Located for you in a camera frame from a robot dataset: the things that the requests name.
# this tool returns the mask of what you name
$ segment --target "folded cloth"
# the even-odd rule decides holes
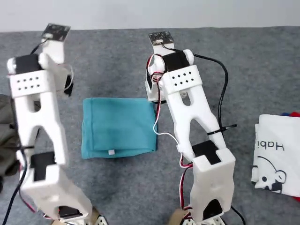
[[[153,104],[141,98],[83,101],[82,158],[129,157],[156,150]]]
[[[299,197],[300,118],[261,115],[255,133],[255,188]]]

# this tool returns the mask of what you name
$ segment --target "cable tie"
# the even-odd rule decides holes
[[[214,135],[216,133],[219,133],[219,132],[224,132],[230,128],[236,128],[237,127],[237,124],[232,124],[230,126],[227,126],[227,127],[221,127],[219,130],[216,130],[216,131],[212,131],[212,132],[209,132],[207,133],[207,135]]]

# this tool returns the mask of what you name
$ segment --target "red object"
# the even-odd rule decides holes
[[[290,116],[293,116],[293,117],[300,117],[300,113],[298,113],[298,112],[292,112],[292,113],[290,114]]]
[[[300,113],[292,112],[289,116],[300,117]],[[300,202],[300,197],[293,197],[293,198]]]

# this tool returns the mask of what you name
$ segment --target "teal cloth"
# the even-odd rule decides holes
[[[156,150],[153,104],[142,98],[83,101],[82,158],[119,158]],[[115,150],[109,155],[108,150]]]

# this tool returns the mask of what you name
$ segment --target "black wire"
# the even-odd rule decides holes
[[[46,39],[45,41],[39,43],[37,46],[34,47],[34,49],[32,49],[32,51],[30,52],[30,55],[32,55],[33,53],[36,52],[36,50],[43,44],[47,41],[48,39]]]
[[[223,224],[227,225],[226,221],[222,218]]]
[[[166,46],[164,46],[163,44],[161,44],[163,48],[166,48],[166,49],[169,49],[169,50],[172,50],[172,51],[175,51],[175,52],[178,52],[180,51],[179,49],[174,49],[174,48],[168,48]],[[220,96],[220,99],[219,99],[219,103],[218,103],[218,107],[217,107],[217,120],[218,120],[218,124],[220,126],[220,129],[221,129],[221,132],[223,132],[224,130],[226,130],[226,127],[223,127],[222,126],[222,116],[221,116],[221,112],[222,112],[222,103],[223,103],[223,99],[224,99],[224,95],[225,95],[225,92],[226,92],[226,88],[227,88],[227,85],[228,85],[228,71],[225,67],[225,65],[217,60],[217,59],[214,59],[214,58],[210,58],[210,57],[207,57],[207,56],[203,56],[203,55],[199,55],[199,54],[193,54],[195,57],[197,58],[200,58],[200,59],[204,59],[204,60],[209,60],[209,61],[213,61],[213,62],[216,62],[217,64],[219,64],[222,69],[224,70],[224,73],[225,73],[225,81],[224,81],[224,85],[223,85],[223,88],[222,88],[222,92],[221,92],[221,96]]]
[[[6,211],[6,214],[5,214],[5,217],[4,217],[4,220],[3,220],[3,223],[2,225],[5,225],[7,220],[8,220],[8,216],[9,216],[9,213],[11,211],[11,207],[13,206],[13,203],[14,203],[14,200],[15,200],[15,196],[17,195],[21,185],[23,184],[23,181],[25,179],[25,176],[26,176],[26,171],[27,171],[27,159],[26,159],[26,156],[25,156],[25,152],[24,152],[24,149],[21,149],[21,154],[23,156],[23,159],[24,159],[24,172],[22,174],[22,177],[21,179],[19,180],[19,183],[17,185],[17,187],[15,188],[14,192],[13,192],[13,195],[11,196],[11,199],[9,201],[9,204],[8,204],[8,208],[7,208],[7,211]]]
[[[9,204],[8,204],[8,208],[7,208],[7,211],[6,211],[6,214],[5,214],[5,217],[4,217],[2,225],[5,225],[6,222],[7,222],[7,220],[8,220],[8,216],[10,214],[11,207],[13,206],[13,203],[14,203],[14,200],[15,200],[15,196],[18,194],[18,191],[19,191],[21,185],[23,184],[25,176],[26,176],[28,163],[27,163],[27,158],[25,156],[25,152],[24,151],[25,151],[25,149],[32,148],[32,146],[25,148],[25,147],[23,147],[21,145],[20,136],[19,136],[19,132],[18,132],[18,124],[17,124],[16,114],[15,114],[15,108],[14,108],[14,100],[12,98],[10,99],[10,103],[11,103],[11,109],[12,109],[12,114],[13,114],[13,120],[14,120],[14,123],[15,123],[15,132],[16,132],[16,135],[17,135],[18,140],[19,140],[19,147],[20,147],[20,151],[21,151],[21,154],[22,154],[23,160],[24,160],[24,168],[23,168],[23,174],[22,174],[22,176],[21,176],[21,178],[19,180],[19,183],[18,183],[17,187],[15,188],[15,190],[13,192],[13,195],[10,198],[10,201],[9,201]]]
[[[237,209],[235,209],[233,206],[230,206],[230,207],[240,217],[240,219],[243,222],[243,225],[246,225],[246,221],[245,221],[244,217],[242,216],[242,214],[239,211],[237,211]]]

